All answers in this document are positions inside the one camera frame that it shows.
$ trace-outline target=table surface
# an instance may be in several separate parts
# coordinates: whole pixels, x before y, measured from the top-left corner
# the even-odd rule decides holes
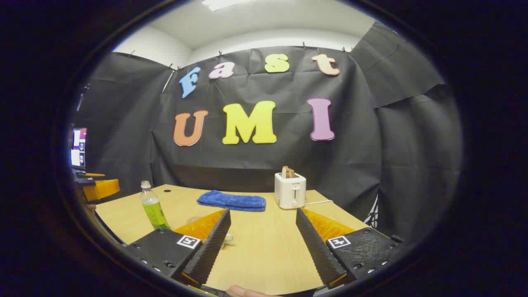
[[[199,205],[198,197],[208,190],[175,185],[153,188],[172,229],[221,210]],[[206,286],[227,290],[237,284],[266,294],[288,294],[322,286],[312,257],[295,225],[296,209],[281,209],[274,193],[255,195],[266,199],[266,210],[231,210],[231,244],[218,253]],[[126,244],[133,243],[154,229],[139,199],[140,193],[97,205],[97,213]],[[306,203],[327,200],[315,190],[306,191]],[[306,209],[338,221],[354,230],[368,227],[332,202],[306,205]]]

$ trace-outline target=computer screen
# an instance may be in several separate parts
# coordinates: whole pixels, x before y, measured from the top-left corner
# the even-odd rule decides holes
[[[73,129],[73,144],[70,149],[71,165],[74,168],[86,168],[86,128]]]

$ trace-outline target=toaster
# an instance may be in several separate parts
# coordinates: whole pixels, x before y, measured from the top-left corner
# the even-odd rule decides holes
[[[303,207],[306,200],[306,179],[295,173],[294,178],[283,178],[275,173],[275,200],[280,208]]]

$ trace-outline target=white wall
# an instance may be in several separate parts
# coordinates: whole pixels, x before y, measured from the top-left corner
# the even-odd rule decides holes
[[[132,53],[163,65],[186,66],[192,50],[180,40],[156,28],[145,26],[125,39],[114,52]]]
[[[342,33],[314,29],[277,29],[264,30],[233,36],[194,50],[186,65],[205,60],[222,53],[246,49],[276,47],[281,45],[320,47],[340,50],[345,47],[350,51],[361,38]]]

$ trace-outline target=orange object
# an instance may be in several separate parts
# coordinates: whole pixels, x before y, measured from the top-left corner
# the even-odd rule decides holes
[[[342,223],[331,220],[316,212],[309,211],[305,208],[301,209],[306,214],[306,217],[308,217],[319,236],[321,236],[323,242],[326,242],[330,238],[338,237],[355,231],[354,229],[347,227]]]
[[[176,115],[176,124],[174,126],[174,142],[179,146],[191,146],[195,144],[202,136],[203,119],[207,115],[207,110],[198,110],[193,114],[194,121],[194,132],[191,136],[185,136],[185,124],[187,119],[191,117],[189,113],[182,113]]]
[[[213,229],[216,222],[218,222],[218,220],[224,213],[224,211],[225,209],[214,212],[208,216],[200,218],[178,229],[174,229],[173,231],[183,235],[189,235],[195,238],[199,238],[202,242],[204,242],[207,236],[209,236],[209,233]]]
[[[100,173],[85,173],[84,175],[86,175],[87,177],[104,177],[105,176],[104,174],[100,174]]]
[[[325,54],[318,54],[314,57],[312,57],[313,61],[317,61],[317,65],[319,66],[319,70],[321,70],[322,73],[328,74],[328,75],[338,75],[339,69],[332,68],[332,65],[330,63],[335,63],[334,58],[329,58]]]
[[[99,200],[119,192],[119,180],[98,180],[96,185],[84,186],[83,190],[88,201]]]

